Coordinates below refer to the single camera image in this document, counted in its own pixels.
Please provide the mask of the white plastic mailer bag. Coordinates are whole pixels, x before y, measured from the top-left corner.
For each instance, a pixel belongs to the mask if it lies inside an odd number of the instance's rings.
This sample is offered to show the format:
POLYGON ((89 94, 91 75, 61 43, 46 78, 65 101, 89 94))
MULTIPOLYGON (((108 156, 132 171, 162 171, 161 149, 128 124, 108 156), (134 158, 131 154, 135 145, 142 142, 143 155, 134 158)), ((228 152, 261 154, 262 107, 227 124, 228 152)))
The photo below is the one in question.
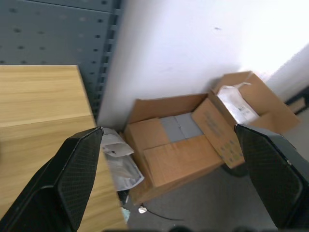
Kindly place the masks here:
POLYGON ((242 82, 234 86, 222 86, 217 97, 235 119, 237 124, 249 124, 259 118, 256 111, 245 101, 239 89, 249 86, 250 83, 242 82))

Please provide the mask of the grey padded package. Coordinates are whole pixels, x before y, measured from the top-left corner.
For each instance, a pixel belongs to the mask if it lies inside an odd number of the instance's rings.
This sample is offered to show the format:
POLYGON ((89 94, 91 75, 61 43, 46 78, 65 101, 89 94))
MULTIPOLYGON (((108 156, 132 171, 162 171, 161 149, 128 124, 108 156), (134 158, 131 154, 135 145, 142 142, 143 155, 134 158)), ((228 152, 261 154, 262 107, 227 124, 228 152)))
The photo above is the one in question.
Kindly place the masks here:
POLYGON ((172 143, 204 135, 192 119, 192 113, 164 117, 160 122, 172 143))

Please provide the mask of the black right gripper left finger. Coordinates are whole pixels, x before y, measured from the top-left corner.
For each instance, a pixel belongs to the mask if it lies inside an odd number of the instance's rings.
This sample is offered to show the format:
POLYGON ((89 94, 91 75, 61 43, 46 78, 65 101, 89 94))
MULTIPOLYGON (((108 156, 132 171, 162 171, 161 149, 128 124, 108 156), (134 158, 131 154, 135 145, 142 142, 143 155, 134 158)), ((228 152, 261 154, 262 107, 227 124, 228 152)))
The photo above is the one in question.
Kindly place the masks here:
POLYGON ((97 172, 101 127, 67 138, 0 220, 0 232, 77 232, 97 172))

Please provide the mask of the silver foil bag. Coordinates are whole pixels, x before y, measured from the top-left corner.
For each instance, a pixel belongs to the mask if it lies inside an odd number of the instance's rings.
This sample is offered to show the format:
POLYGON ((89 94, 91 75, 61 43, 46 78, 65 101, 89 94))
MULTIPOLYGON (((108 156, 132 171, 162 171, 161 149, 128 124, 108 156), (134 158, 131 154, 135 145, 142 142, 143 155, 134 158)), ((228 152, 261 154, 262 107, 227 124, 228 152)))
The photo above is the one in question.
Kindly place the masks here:
POLYGON ((113 157, 106 155, 116 191, 130 190, 144 180, 143 174, 131 156, 113 157))

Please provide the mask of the grey perforated metal shelf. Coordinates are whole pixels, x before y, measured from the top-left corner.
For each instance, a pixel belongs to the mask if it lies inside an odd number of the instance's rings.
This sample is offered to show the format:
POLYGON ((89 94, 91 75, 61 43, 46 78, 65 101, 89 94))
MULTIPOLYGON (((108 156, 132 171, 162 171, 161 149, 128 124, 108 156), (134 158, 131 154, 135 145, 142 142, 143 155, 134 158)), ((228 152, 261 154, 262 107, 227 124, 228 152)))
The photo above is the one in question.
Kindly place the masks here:
POLYGON ((124 0, 0 0, 0 66, 78 66, 99 115, 124 0))

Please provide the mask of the large open cardboard box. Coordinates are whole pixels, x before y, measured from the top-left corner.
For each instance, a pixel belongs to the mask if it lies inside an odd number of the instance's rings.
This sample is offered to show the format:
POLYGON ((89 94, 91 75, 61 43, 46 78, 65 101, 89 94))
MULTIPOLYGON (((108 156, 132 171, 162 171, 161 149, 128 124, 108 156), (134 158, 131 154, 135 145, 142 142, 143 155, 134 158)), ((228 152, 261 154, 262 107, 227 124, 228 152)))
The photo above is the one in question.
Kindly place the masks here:
POLYGON ((244 157, 214 93, 152 100, 137 99, 124 136, 144 180, 130 191, 135 204, 144 203, 226 165, 233 169, 244 157), (192 113, 204 135, 170 142, 161 118, 192 113))

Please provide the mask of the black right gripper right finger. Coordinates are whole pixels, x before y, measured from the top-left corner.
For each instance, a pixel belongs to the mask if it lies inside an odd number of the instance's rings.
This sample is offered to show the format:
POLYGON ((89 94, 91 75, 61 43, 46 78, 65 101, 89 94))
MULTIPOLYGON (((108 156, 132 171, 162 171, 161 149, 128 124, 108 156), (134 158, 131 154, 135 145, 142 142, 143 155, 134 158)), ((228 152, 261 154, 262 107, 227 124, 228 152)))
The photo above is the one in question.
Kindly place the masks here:
POLYGON ((309 162, 282 135, 237 124, 252 184, 279 229, 309 229, 309 162))

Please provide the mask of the white paper envelope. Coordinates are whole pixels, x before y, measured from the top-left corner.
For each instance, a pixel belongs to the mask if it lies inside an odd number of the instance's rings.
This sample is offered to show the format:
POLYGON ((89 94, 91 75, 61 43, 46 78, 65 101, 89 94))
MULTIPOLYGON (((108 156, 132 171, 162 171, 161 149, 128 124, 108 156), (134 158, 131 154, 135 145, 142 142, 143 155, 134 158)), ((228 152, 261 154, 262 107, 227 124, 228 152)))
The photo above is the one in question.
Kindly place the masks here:
POLYGON ((103 128, 101 148, 112 157, 124 157, 134 153, 134 150, 124 139, 113 129, 103 128))

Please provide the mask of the small open cardboard box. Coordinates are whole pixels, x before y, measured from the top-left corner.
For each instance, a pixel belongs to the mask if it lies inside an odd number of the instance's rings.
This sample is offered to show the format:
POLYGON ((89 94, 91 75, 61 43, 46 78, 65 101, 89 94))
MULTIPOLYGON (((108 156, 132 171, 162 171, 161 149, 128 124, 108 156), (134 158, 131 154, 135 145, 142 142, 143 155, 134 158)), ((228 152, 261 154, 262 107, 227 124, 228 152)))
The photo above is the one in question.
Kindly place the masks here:
POLYGON ((244 85, 239 88, 239 92, 243 99, 258 115, 271 115, 275 133, 283 134, 300 123, 289 107, 251 71, 225 74, 212 90, 217 94, 222 86, 241 83, 244 85))

